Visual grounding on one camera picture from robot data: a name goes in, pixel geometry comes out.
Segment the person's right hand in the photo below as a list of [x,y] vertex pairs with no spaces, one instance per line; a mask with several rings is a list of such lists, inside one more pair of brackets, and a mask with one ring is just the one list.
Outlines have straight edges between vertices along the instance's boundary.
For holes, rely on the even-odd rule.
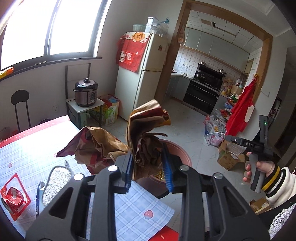
[[[261,159],[256,163],[256,170],[259,172],[265,173],[266,175],[266,183],[273,183],[278,181],[281,177],[281,170],[276,164],[273,162],[273,154],[271,155],[262,155],[261,158],[267,157],[267,160]],[[250,160],[245,162],[245,172],[243,181],[251,182],[252,177],[252,166],[250,164]]]

